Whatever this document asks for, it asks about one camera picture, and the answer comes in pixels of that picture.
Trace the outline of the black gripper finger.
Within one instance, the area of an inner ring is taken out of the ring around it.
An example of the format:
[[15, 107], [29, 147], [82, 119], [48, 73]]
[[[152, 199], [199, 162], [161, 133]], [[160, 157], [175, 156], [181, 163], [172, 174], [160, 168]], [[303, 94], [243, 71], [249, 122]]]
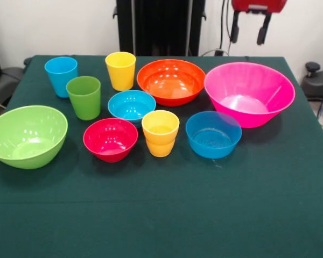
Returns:
[[258, 33], [258, 37], [257, 37], [257, 44], [258, 45], [263, 45], [265, 43], [265, 38], [266, 38], [266, 34], [268, 31], [268, 27], [269, 27], [269, 22], [271, 20], [271, 16], [272, 16], [272, 14], [270, 14], [270, 13], [265, 14], [263, 26], [259, 29], [259, 33]]
[[239, 26], [238, 26], [238, 17], [240, 12], [234, 11], [232, 27], [231, 27], [231, 34], [230, 34], [230, 42], [237, 42], [238, 33], [239, 33]]

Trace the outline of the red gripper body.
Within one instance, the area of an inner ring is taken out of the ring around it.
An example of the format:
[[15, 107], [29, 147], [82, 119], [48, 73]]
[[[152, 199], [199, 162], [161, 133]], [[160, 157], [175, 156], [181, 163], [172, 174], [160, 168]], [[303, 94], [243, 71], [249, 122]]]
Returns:
[[286, 4], [286, 0], [232, 0], [231, 3], [235, 11], [280, 13]]

